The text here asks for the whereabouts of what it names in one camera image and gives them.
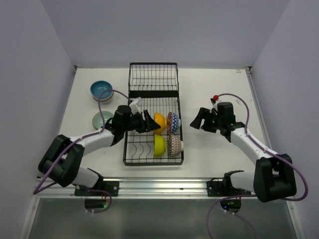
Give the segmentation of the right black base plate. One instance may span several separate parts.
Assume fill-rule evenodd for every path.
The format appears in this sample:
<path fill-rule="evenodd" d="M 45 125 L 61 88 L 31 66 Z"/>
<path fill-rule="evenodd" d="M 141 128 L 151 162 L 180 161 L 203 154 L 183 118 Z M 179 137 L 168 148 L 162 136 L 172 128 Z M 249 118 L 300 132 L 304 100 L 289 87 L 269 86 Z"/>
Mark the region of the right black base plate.
<path fill-rule="evenodd" d="M 212 178 L 206 181 L 206 191 L 208 197 L 222 197 L 231 195 L 231 192 L 226 189 L 223 178 Z"/>

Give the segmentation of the brown scale patterned bowl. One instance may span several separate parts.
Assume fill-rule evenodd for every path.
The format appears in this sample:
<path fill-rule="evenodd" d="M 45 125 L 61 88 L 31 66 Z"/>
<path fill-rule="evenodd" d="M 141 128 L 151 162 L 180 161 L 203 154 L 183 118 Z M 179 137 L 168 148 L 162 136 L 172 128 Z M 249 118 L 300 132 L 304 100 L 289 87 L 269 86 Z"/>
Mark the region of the brown scale patterned bowl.
<path fill-rule="evenodd" d="M 183 141 L 174 134 L 168 136 L 167 154 L 169 157 L 178 156 L 183 152 Z"/>

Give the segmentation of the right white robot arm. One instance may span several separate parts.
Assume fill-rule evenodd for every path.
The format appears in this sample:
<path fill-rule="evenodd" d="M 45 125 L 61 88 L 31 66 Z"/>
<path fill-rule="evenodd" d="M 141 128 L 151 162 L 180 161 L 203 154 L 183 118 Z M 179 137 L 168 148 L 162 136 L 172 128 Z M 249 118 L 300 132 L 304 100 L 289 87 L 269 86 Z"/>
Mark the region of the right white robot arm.
<path fill-rule="evenodd" d="M 231 196 L 240 190 L 246 190 L 255 193 L 264 203 L 297 193 L 291 158 L 287 154 L 269 150 L 255 138 L 244 123 L 236 120 L 232 103 L 216 103 L 211 110 L 200 108 L 190 126 L 206 132 L 219 131 L 254 164 L 252 173 L 234 170 L 224 174 L 222 190 L 226 195 Z"/>

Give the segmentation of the blue ceramic bowl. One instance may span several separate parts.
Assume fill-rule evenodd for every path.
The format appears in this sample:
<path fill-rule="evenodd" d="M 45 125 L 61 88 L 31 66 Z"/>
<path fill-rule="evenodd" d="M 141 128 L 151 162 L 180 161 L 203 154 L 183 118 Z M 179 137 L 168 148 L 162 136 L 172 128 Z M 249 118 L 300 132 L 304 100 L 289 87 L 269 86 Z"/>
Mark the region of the blue ceramic bowl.
<path fill-rule="evenodd" d="M 107 97 L 108 94 L 113 92 L 112 89 L 113 89 L 113 87 L 109 82 L 96 81 L 91 85 L 90 92 L 91 92 L 91 95 L 97 95 L 99 97 L 103 93 L 102 96 Z"/>

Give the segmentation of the lime yellow bowl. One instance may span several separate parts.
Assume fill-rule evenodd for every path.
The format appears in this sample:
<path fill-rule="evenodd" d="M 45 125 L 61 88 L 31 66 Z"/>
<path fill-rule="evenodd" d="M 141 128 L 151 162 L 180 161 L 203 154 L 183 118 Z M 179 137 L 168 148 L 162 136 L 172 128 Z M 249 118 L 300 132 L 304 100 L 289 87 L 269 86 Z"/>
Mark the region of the lime yellow bowl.
<path fill-rule="evenodd" d="M 166 141 L 161 135 L 154 135 L 154 157 L 161 157 L 166 152 Z"/>

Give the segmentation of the aluminium mounting rail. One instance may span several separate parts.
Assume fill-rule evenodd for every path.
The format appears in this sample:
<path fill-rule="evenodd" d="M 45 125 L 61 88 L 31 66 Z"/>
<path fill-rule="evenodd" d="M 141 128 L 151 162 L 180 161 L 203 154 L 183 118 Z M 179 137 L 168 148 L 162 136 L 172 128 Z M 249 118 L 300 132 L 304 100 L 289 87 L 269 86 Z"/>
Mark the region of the aluminium mounting rail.
<path fill-rule="evenodd" d="M 206 181 L 210 178 L 105 178 L 104 181 L 119 181 L 117 197 L 113 199 L 206 199 L 208 197 Z M 41 198 L 69 198 L 74 195 L 77 186 L 60 187 L 55 184 L 36 196 Z M 81 199 L 104 199 L 99 197 L 80 197 Z"/>

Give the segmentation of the black wire dish rack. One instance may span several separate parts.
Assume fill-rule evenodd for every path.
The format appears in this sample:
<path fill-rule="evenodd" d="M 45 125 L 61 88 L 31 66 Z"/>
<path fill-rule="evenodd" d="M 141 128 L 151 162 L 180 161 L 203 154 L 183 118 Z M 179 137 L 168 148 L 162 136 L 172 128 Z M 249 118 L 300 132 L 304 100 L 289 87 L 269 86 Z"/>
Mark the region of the black wire dish rack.
<path fill-rule="evenodd" d="M 164 118 L 172 112 L 181 117 L 177 63 L 132 62 L 129 67 L 128 94 L 130 99 L 141 97 L 142 110 L 151 117 L 156 113 Z M 184 153 L 170 157 L 154 155 L 155 134 L 130 131 L 125 135 L 123 163 L 126 166 L 182 165 Z"/>

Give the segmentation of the orange ceramic bowl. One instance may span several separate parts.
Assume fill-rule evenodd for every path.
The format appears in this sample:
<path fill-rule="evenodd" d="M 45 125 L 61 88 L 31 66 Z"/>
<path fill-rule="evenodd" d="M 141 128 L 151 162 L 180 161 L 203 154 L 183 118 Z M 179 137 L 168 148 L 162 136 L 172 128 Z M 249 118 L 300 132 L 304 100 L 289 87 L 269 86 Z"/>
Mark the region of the orange ceramic bowl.
<path fill-rule="evenodd" d="M 160 125 L 160 128 L 159 129 L 156 129 L 154 131 L 155 134 L 161 134 L 165 129 L 166 129 L 166 126 L 167 126 L 167 120 L 166 118 L 160 114 L 160 113 L 155 113 L 155 117 L 154 117 L 154 120 L 157 124 Z"/>

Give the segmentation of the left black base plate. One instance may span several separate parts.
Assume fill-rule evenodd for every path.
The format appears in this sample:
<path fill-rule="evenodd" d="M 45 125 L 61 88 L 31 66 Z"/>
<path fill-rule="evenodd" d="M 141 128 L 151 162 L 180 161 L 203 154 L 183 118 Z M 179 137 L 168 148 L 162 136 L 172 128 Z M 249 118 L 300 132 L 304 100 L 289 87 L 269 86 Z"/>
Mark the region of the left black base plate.
<path fill-rule="evenodd" d="M 108 192 L 112 197 L 117 197 L 119 193 L 119 181 L 100 181 L 93 188 L 87 189 L 84 186 L 79 186 L 75 189 L 74 195 L 80 197 L 99 197 L 106 196 L 102 191 Z"/>

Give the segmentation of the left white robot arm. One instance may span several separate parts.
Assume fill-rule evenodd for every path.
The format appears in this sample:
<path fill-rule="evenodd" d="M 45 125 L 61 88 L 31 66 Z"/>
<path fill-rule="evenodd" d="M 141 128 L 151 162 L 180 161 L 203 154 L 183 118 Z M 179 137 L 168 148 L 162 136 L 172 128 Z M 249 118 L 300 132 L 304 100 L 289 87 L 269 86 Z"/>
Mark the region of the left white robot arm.
<path fill-rule="evenodd" d="M 129 106 L 121 105 L 99 130 L 78 137 L 58 135 L 40 161 L 38 170 L 62 187 L 85 186 L 90 194 L 99 195 L 104 189 L 102 176 L 81 167 L 82 158 L 98 149 L 114 146 L 128 131 L 144 133 L 159 128 L 147 110 L 134 114 Z"/>

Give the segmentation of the blue zigzag patterned bowl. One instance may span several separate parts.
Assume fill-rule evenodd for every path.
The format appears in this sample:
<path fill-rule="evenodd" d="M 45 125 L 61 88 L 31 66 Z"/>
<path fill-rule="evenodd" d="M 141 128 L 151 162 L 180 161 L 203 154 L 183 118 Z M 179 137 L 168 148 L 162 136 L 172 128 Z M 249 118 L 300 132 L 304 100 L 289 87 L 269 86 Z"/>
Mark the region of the blue zigzag patterned bowl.
<path fill-rule="evenodd" d="M 175 134 L 181 126 L 181 120 L 176 113 L 169 112 L 167 115 L 167 134 Z"/>

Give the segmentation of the pale grey-green bowl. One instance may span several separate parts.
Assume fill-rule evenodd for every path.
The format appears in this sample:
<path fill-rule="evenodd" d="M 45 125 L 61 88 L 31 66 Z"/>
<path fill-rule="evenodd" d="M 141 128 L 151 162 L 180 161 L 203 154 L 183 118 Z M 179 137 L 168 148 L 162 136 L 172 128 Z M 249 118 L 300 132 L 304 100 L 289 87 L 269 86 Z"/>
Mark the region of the pale grey-green bowl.
<path fill-rule="evenodd" d="M 92 118 L 92 125 L 95 129 L 100 129 L 110 118 L 114 115 L 109 111 L 102 111 L 102 115 L 104 120 L 101 117 L 100 112 L 96 113 Z"/>

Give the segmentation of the white ceramic bowl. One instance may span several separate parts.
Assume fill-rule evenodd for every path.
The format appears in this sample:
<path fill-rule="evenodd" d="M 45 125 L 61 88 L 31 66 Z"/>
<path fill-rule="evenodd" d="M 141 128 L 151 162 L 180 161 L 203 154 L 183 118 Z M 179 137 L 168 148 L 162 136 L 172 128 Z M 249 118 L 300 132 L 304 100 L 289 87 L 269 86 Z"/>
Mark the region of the white ceramic bowl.
<path fill-rule="evenodd" d="M 99 96 L 97 96 L 97 95 L 92 95 L 92 98 L 93 98 L 93 99 L 98 99 L 98 100 L 107 100 L 107 99 L 112 98 L 113 95 L 114 95 L 114 93 L 111 92 L 110 94 L 107 95 L 107 97 L 102 96 L 102 97 L 99 99 Z"/>

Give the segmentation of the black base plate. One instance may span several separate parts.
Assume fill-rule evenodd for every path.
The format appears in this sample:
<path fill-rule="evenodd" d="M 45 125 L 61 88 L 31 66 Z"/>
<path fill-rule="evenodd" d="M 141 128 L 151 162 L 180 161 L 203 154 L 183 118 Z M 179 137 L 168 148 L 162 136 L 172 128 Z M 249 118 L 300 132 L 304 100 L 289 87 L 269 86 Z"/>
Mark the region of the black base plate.
<path fill-rule="evenodd" d="M 223 178 L 212 178 L 206 181 L 206 191 L 208 197 L 222 197 L 231 195 L 231 192 L 226 189 Z"/>
<path fill-rule="evenodd" d="M 100 181 L 93 188 L 87 189 L 84 186 L 79 186 L 75 189 L 74 195 L 80 197 L 99 197 L 106 196 L 102 191 L 108 192 L 112 197 L 117 197 L 119 193 L 119 181 Z"/>

